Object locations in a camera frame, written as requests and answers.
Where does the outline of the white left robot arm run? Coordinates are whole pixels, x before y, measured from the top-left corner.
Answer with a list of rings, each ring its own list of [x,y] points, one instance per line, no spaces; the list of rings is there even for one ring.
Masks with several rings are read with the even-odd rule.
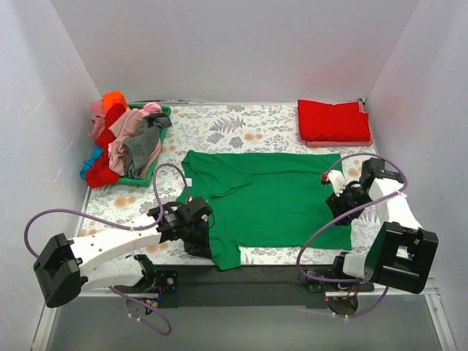
[[[45,245],[33,265],[49,308],[63,306],[82,291],[115,287],[124,293],[174,293],[178,272],[156,267],[139,249],[182,240],[194,255],[210,257],[208,231],[213,209],[201,197],[172,202],[137,218],[129,230],[112,229],[68,239],[61,233]]]

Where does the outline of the green t shirt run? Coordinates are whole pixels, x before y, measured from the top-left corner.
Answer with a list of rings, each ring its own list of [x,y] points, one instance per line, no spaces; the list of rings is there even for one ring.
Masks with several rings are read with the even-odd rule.
[[[241,247],[294,247],[333,215],[332,191],[322,173],[337,154],[205,154],[189,151],[181,165],[191,180],[188,196],[202,197],[214,211],[209,231],[212,260],[221,270],[241,265]]]

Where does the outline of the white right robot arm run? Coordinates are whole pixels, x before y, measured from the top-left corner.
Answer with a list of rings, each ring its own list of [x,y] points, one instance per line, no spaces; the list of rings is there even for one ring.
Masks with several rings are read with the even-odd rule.
[[[332,285],[345,291],[359,279],[421,293],[439,241],[435,233],[424,230],[413,216],[403,191],[403,175],[387,170],[384,160],[370,158],[363,162],[357,181],[346,182],[342,172],[331,170],[322,175],[321,182],[333,189],[325,202],[336,225],[350,225],[365,205],[377,209],[381,224],[367,253],[342,252],[335,258]]]

